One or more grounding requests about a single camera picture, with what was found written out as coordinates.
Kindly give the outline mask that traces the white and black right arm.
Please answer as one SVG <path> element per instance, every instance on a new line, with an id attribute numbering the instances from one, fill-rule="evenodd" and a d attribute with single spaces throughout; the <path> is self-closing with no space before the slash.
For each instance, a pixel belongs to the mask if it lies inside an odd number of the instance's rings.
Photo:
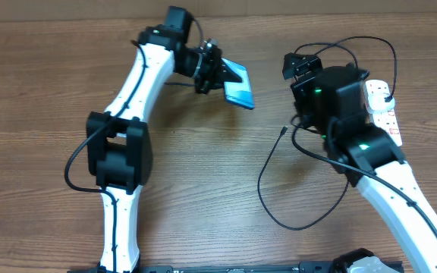
<path id="1" fill-rule="evenodd" d="M 423 195 L 405 154 L 368 122 L 363 91 L 369 71 L 355 64 L 323 67 L 316 55 L 287 53 L 282 74 L 300 128 L 324 137 L 321 161 L 347 177 L 379 213 L 416 272 L 437 272 L 437 214 Z"/>

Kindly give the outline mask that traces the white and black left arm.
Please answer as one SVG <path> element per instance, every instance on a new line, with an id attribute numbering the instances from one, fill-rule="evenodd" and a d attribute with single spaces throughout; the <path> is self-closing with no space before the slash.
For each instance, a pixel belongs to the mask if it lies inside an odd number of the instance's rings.
<path id="1" fill-rule="evenodd" d="M 198 94 L 223 89 L 225 101 L 255 107 L 247 69 L 222 56 L 212 39 L 187 46 L 194 16 L 171 6 L 163 24 L 147 27 L 133 44 L 134 64 L 120 92 L 104 112 L 86 121 L 89 172 L 104 208 L 104 250 L 97 272 L 136 272 L 138 199 L 152 170 L 149 117 L 172 74 L 193 80 Z"/>

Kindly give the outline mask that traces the blue Samsung Galaxy smartphone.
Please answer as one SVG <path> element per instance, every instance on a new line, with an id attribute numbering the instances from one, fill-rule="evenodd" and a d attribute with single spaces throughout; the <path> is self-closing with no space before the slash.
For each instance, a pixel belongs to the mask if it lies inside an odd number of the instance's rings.
<path id="1" fill-rule="evenodd" d="M 224 83 L 225 101 L 245 109 L 253 110 L 255 103 L 247 69 L 236 62 L 222 58 L 232 67 L 232 70 L 242 77 L 241 83 Z"/>

